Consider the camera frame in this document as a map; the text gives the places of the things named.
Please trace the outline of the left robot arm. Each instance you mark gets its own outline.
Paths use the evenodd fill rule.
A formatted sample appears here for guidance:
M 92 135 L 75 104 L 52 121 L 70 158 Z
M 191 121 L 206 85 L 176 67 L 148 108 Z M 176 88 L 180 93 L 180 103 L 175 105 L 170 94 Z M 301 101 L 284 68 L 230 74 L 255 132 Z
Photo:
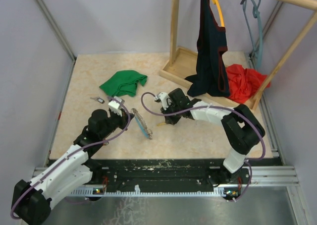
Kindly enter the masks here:
M 127 130 L 134 115 L 126 107 L 98 109 L 69 149 L 52 165 L 29 181 L 20 180 L 14 187 L 10 215 L 29 225 L 41 225 L 53 208 L 73 190 L 103 178 L 101 165 L 92 156 L 108 141 L 116 129 Z

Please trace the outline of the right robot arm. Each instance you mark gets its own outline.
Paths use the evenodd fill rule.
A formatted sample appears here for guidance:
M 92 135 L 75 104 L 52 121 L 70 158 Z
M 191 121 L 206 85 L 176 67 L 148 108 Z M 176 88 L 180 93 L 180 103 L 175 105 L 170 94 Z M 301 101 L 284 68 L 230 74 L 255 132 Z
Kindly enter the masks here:
M 216 107 L 201 99 L 189 99 L 180 88 L 157 94 L 156 102 L 162 104 L 160 111 L 168 124 L 175 125 L 183 117 L 223 127 L 231 145 L 221 171 L 221 177 L 227 183 L 233 183 L 239 177 L 238 170 L 247 155 L 265 136 L 264 128 L 244 104 L 235 108 Z

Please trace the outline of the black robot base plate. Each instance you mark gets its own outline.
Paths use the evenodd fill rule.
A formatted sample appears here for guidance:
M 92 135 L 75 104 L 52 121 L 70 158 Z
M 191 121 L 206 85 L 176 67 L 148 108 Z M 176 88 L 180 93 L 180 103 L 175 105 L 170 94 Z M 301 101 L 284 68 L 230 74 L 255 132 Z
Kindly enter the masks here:
M 249 170 L 225 171 L 222 159 L 97 160 L 99 171 L 88 185 L 105 186 L 107 192 L 143 193 L 213 192 L 221 185 L 245 185 Z

